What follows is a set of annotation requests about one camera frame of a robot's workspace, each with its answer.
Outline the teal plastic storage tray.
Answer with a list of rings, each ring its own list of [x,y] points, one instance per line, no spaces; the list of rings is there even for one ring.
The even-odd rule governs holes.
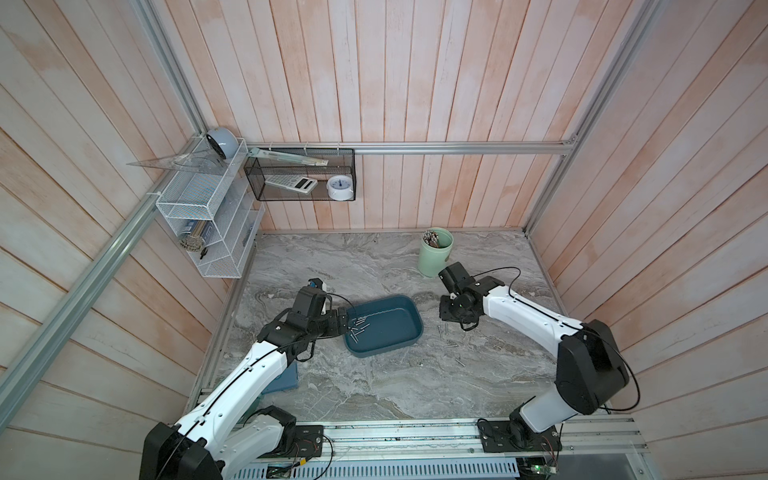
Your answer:
[[[369,326],[355,344],[346,334],[347,350],[357,358],[414,345],[423,334],[423,321],[413,300],[404,295],[373,300],[348,310],[351,319],[368,317]]]

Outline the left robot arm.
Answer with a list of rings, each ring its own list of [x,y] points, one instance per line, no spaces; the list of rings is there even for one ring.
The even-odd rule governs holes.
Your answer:
[[[143,444],[142,479],[230,479],[262,457],[285,457],[293,467],[322,453],[318,427],[297,427],[279,407],[250,408],[320,339],[349,330],[346,308],[335,308],[318,278],[303,286],[293,305],[266,324],[241,363],[198,406],[174,424],[157,424]]]

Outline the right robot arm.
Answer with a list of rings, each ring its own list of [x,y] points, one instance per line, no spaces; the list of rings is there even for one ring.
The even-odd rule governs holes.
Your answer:
[[[591,415],[628,384],[638,383],[610,328],[599,320],[581,322],[524,298],[488,271],[479,279],[456,262],[438,273],[447,289],[439,318],[475,329],[483,316],[498,320],[542,346],[556,360],[553,385],[517,407],[507,422],[476,422],[486,453],[561,449],[557,427]]]

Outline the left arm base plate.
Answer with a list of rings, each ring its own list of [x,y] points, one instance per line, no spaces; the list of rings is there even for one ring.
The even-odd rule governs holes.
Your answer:
[[[260,424],[246,427],[234,435],[237,452],[249,460],[256,458],[313,458],[322,454],[323,429],[320,426],[281,427]]]

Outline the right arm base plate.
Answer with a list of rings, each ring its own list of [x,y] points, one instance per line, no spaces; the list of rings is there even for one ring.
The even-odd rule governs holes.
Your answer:
[[[490,421],[484,418],[479,418],[475,425],[485,453],[558,453],[562,450],[555,427],[536,433],[521,421]]]

